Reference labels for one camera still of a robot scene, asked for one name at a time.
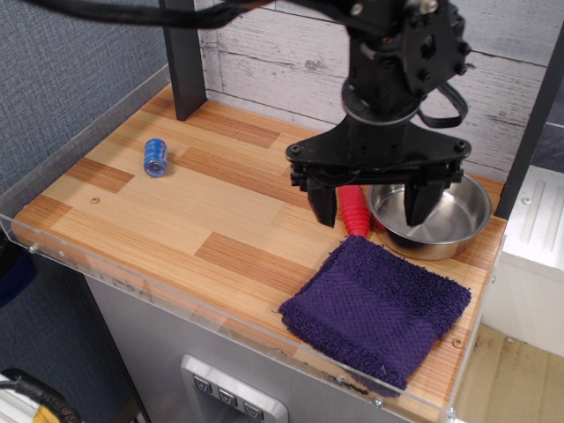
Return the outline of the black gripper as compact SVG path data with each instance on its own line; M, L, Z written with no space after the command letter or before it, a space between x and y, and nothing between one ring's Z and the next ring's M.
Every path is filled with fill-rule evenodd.
M335 128L290 145L293 186L307 189L317 221L334 227L336 188L404 183L408 226L424 223L452 182L460 182L471 145L411 122L372 125L347 116Z

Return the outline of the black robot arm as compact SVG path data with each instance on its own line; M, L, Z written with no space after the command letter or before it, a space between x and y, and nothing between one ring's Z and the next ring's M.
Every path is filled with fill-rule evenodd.
M466 70L464 19L448 1L309 1L343 24L349 71L344 119L290 145L291 181L317 220L333 226L338 187L402 184L409 226L423 223L462 180L471 145L446 134L468 107L450 80Z

